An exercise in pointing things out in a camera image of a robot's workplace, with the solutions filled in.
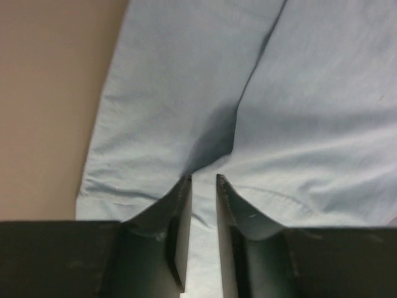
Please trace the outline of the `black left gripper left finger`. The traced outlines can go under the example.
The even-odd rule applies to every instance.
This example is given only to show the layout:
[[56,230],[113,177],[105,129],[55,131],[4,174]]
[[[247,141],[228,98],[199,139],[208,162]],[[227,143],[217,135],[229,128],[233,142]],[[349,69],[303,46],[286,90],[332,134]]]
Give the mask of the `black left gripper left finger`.
[[179,297],[192,178],[130,220],[1,223],[2,297]]

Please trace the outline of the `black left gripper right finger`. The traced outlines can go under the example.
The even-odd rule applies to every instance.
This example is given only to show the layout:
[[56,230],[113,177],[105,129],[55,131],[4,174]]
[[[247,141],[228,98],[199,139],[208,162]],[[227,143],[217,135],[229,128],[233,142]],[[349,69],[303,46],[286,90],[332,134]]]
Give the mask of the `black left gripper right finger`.
[[225,297],[395,297],[394,227],[292,227],[216,177]]

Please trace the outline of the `light blue t-shirt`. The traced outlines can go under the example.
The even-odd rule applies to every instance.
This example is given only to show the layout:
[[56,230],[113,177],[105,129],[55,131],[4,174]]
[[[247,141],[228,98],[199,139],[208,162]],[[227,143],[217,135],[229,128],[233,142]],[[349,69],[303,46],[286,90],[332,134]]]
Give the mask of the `light blue t-shirt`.
[[132,1],[79,220],[193,176],[186,297],[223,297],[216,175],[284,225],[396,217],[395,1]]

